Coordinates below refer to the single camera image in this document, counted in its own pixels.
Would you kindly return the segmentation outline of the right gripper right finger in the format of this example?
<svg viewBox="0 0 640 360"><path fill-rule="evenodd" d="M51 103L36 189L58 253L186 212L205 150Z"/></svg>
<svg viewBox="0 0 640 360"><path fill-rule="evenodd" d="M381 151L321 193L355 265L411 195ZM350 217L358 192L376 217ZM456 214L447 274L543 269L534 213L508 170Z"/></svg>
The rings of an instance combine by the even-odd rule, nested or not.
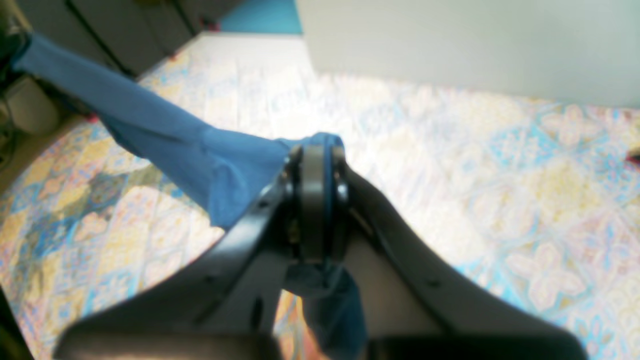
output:
<svg viewBox="0 0 640 360"><path fill-rule="evenodd" d="M455 271L381 191L330 150L330 258L354 280L359 360L585 360L568 331L505 303Z"/></svg>

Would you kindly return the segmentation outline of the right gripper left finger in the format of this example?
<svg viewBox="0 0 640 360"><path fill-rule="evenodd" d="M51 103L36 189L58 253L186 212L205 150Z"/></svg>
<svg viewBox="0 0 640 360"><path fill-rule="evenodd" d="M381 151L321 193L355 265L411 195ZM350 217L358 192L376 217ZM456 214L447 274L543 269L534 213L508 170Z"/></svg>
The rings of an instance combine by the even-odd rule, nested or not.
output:
<svg viewBox="0 0 640 360"><path fill-rule="evenodd" d="M57 360L281 360L288 268L323 259L326 150L295 146L235 225L154 287L69 326Z"/></svg>

